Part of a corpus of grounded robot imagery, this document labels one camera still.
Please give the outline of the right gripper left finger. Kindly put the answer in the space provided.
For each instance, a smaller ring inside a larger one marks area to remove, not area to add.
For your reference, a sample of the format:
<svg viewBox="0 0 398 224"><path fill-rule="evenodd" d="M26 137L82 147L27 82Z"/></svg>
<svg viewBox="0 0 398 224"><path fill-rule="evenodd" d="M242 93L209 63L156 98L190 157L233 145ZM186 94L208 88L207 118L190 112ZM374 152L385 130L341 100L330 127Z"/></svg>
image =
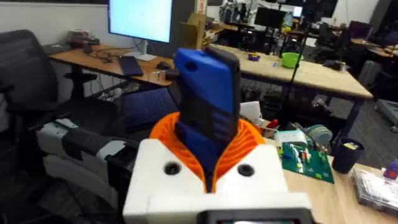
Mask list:
<svg viewBox="0 0 398 224"><path fill-rule="evenodd" d="M163 117L141 141L123 218L126 223L196 223L194 201L206 193L196 157L177 139L179 113Z"/></svg>

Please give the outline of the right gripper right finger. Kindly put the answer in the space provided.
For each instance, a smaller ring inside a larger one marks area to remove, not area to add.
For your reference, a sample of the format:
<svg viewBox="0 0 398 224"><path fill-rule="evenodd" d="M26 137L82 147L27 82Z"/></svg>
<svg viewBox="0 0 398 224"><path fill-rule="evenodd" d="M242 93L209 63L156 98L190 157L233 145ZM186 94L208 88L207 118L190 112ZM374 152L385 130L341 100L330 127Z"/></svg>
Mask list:
<svg viewBox="0 0 398 224"><path fill-rule="evenodd" d="M266 143L250 122L240 119L238 132L215 166L215 194L287 191L277 149Z"/></svg>

